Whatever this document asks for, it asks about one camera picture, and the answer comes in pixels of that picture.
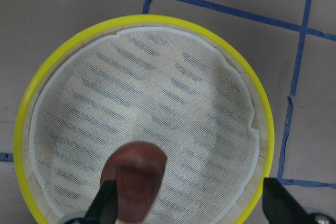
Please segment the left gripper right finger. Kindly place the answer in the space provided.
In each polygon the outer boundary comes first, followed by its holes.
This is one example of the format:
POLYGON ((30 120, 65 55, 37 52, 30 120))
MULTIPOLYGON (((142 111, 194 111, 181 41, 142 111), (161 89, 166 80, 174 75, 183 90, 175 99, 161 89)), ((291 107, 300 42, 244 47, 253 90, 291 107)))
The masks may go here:
POLYGON ((269 223, 307 222, 307 212, 276 178, 264 178, 262 208, 269 223))

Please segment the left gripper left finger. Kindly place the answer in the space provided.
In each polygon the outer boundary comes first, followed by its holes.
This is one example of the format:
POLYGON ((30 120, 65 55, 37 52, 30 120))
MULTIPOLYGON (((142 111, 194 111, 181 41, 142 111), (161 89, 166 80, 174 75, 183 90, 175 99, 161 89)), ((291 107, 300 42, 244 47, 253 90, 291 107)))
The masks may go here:
POLYGON ((106 180, 84 216, 84 223, 113 224, 118 216, 117 183, 106 180))

